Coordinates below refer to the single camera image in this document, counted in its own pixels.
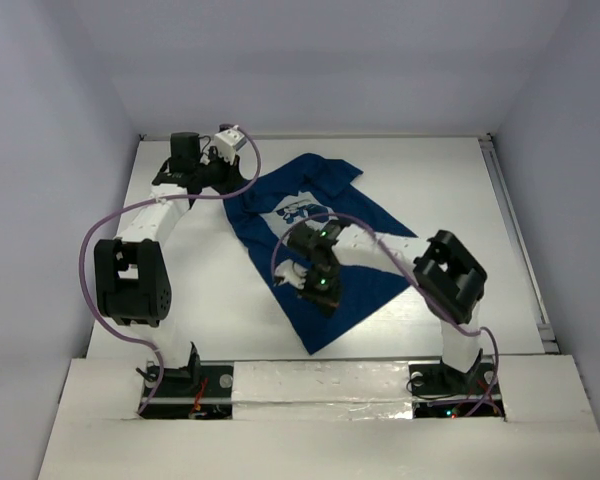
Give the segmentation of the aluminium side rail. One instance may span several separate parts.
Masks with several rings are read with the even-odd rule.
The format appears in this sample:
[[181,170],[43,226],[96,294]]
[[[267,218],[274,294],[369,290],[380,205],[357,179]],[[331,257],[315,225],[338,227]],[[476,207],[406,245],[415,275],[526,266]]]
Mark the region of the aluminium side rail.
[[520,229],[511,196],[496,151],[495,138],[491,134],[478,137],[481,154],[489,174],[497,203],[503,217],[507,236],[512,245],[516,262],[523,271],[526,289],[532,300],[532,311],[544,353],[560,355],[561,348],[551,325],[531,259]]

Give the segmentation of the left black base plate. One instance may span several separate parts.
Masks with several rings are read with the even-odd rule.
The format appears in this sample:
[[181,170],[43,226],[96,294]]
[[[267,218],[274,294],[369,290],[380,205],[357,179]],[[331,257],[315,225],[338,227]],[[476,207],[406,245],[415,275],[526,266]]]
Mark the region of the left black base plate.
[[228,420],[232,418],[234,365],[203,363],[197,383],[185,368],[166,369],[154,397],[140,413],[151,420]]

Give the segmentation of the silver foil strip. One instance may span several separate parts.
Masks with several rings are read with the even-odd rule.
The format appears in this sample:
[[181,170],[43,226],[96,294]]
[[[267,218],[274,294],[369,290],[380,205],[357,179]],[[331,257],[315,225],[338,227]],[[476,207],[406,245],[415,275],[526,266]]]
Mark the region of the silver foil strip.
[[410,420],[405,361],[238,362],[232,418],[240,421]]

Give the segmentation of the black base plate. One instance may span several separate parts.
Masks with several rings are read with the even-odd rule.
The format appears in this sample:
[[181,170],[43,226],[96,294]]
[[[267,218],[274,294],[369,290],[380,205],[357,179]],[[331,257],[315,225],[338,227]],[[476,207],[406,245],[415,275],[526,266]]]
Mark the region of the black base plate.
[[140,413],[151,420],[228,420],[232,418],[234,365],[203,363],[197,383],[185,368],[166,369],[154,397]]
[[481,362],[468,374],[458,373],[441,362],[409,365],[406,390],[411,395],[415,419],[463,417],[504,418],[505,408],[498,384],[491,386],[493,363]]

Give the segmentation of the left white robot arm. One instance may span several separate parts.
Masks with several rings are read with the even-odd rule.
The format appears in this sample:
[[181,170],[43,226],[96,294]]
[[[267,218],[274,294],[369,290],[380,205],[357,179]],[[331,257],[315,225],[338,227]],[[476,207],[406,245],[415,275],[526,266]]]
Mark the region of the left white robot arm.
[[117,336],[160,355],[161,363],[143,372],[148,382],[163,379],[181,395],[199,388],[200,358],[168,317],[173,295],[163,249],[204,189],[222,196],[245,184],[238,155],[245,143],[237,128],[216,133],[208,148],[196,133],[172,134],[169,157],[151,181],[149,204],[116,237],[94,247],[100,315],[113,321]]

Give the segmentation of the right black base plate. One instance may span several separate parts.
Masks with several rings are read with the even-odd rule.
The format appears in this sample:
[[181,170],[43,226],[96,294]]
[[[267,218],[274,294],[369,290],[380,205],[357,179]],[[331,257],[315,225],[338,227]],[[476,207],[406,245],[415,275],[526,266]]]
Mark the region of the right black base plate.
[[505,408],[498,384],[491,386],[493,363],[481,362],[468,374],[458,373],[441,362],[409,365],[406,390],[411,395],[415,419],[463,417],[504,418]]

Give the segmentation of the blue t shirt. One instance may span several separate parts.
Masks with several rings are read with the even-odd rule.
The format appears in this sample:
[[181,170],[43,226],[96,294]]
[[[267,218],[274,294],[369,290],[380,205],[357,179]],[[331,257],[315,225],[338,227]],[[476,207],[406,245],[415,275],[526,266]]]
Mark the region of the blue t shirt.
[[303,241],[327,245],[354,216],[376,233],[410,237],[412,231],[353,182],[362,170],[340,159],[305,153],[260,177],[246,193],[225,201],[237,238],[288,317],[306,351],[314,354],[348,332],[408,288],[402,275],[364,266],[344,266],[330,279],[311,275],[307,284],[324,290],[339,286],[337,308],[317,305],[290,286],[275,286],[271,259],[287,257],[296,270],[311,268]]

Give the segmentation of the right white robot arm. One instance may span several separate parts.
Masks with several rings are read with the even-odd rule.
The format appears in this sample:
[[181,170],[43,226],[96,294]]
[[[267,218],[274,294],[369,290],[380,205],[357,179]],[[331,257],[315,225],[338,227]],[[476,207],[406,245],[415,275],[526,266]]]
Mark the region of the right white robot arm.
[[344,267],[362,267],[403,277],[441,322],[439,366],[413,378],[411,388],[425,396],[468,392],[482,361],[480,328],[475,318],[487,273],[451,232],[428,239],[376,232],[349,215],[314,229],[301,221],[282,239],[307,261],[285,260],[271,268],[275,284],[290,284],[297,295],[331,316],[339,307]]

